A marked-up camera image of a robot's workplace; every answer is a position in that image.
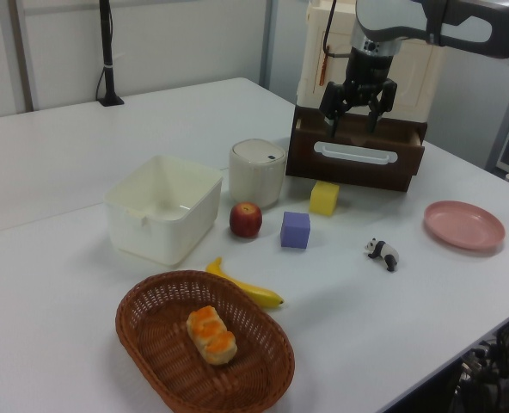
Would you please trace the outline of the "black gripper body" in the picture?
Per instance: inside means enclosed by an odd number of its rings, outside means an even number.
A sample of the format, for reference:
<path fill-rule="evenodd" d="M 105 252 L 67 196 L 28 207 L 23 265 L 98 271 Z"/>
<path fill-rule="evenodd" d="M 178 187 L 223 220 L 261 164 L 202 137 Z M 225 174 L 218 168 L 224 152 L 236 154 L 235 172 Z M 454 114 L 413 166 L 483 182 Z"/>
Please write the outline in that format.
<path fill-rule="evenodd" d="M 389 75 L 393 57 L 369 54 L 352 48 L 346 67 L 346 103 L 350 107 L 368 107 L 371 89 Z"/>

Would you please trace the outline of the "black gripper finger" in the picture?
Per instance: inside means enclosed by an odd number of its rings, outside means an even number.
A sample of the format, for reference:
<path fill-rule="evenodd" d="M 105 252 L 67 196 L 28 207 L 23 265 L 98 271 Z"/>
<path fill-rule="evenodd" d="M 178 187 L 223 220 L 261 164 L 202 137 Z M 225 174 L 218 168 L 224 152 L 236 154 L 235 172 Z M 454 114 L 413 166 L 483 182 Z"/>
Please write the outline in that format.
<path fill-rule="evenodd" d="M 373 133 L 382 115 L 392 110 L 396 98 L 396 91 L 396 82 L 388 78 L 383 83 L 371 89 L 370 99 L 368 101 L 370 112 L 366 125 L 368 133 Z"/>
<path fill-rule="evenodd" d="M 346 103 L 346 86 L 343 83 L 328 82 L 324 91 L 319 111 L 327 125 L 327 134 L 333 138 L 340 118 L 349 110 Z"/>

